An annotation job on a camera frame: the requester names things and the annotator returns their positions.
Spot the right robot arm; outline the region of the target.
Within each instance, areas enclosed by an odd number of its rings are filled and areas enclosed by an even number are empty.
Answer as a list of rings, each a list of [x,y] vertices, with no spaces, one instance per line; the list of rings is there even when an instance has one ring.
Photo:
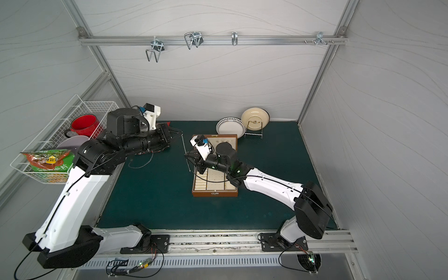
[[[201,175],[208,169],[218,171],[225,176],[223,183],[261,193],[294,211],[295,216],[286,220],[277,232],[280,244],[291,245],[306,236],[317,240],[323,238],[333,207],[317,184],[292,183],[268,175],[239,161],[237,151],[227,142],[213,148],[208,139],[196,135],[190,143],[192,148],[185,158]]]

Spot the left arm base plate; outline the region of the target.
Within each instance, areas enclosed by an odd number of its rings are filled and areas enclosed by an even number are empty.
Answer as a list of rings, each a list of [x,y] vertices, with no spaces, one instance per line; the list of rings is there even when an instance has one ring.
[[[135,247],[120,249],[121,254],[149,254],[160,250],[163,254],[168,252],[170,236],[168,234],[145,234]]]

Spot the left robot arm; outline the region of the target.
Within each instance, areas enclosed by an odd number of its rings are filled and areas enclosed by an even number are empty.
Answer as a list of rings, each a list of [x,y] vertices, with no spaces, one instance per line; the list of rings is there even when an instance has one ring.
[[[149,110],[119,108],[108,112],[106,129],[97,138],[80,146],[48,218],[22,241],[28,251],[38,253],[44,269],[77,268],[98,253],[115,249],[148,250],[151,231],[140,224],[100,229],[85,225],[84,219],[118,165],[129,156],[163,151],[182,135],[155,119]]]

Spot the wooden jewelry box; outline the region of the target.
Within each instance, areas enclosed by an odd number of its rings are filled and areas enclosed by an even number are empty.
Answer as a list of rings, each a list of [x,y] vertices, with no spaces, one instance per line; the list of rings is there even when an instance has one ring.
[[[218,144],[228,142],[232,148],[238,149],[238,135],[237,134],[215,134],[204,135],[208,139],[208,146],[216,148]],[[223,172],[206,169],[201,174],[195,168],[194,183],[192,187],[193,197],[237,197],[238,189],[229,181],[226,181],[226,176]]]

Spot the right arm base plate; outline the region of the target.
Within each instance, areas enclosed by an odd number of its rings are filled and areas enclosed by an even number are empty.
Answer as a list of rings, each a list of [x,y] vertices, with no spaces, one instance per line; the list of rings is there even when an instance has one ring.
[[[260,242],[263,252],[305,252],[309,249],[305,237],[290,243],[282,238],[279,233],[259,233],[257,240]]]

